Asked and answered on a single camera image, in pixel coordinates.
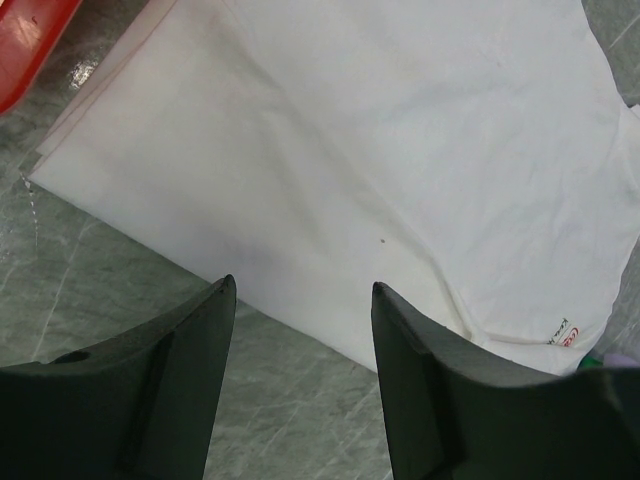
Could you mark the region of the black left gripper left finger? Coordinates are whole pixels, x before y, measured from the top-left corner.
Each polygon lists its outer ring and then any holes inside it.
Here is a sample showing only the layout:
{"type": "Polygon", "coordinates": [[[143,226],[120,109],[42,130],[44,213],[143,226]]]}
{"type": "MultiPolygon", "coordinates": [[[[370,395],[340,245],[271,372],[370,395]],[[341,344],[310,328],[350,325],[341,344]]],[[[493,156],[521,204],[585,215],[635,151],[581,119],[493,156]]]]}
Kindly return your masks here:
{"type": "Polygon", "coordinates": [[[236,310],[226,276],[49,363],[1,371],[5,479],[200,479],[236,310]]]}

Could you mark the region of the white t-shirt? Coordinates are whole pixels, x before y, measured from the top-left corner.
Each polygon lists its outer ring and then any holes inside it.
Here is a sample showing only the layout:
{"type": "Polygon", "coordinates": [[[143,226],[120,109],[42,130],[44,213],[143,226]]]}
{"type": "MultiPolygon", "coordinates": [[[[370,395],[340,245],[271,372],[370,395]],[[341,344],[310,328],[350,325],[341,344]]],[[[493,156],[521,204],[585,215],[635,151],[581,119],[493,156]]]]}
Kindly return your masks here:
{"type": "Polygon", "coordinates": [[[577,1],[152,1],[39,186],[367,366],[384,282],[544,372],[603,334],[639,118],[577,1]]]}

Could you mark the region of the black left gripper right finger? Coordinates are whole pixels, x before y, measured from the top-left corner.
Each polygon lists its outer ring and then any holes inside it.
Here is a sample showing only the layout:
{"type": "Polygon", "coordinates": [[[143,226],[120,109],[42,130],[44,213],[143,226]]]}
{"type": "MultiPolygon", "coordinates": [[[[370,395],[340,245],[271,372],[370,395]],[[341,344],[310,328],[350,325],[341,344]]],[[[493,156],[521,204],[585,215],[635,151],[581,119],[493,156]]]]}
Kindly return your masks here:
{"type": "Polygon", "coordinates": [[[431,320],[384,283],[371,323],[397,479],[635,479],[639,372],[543,373],[431,320]]]}

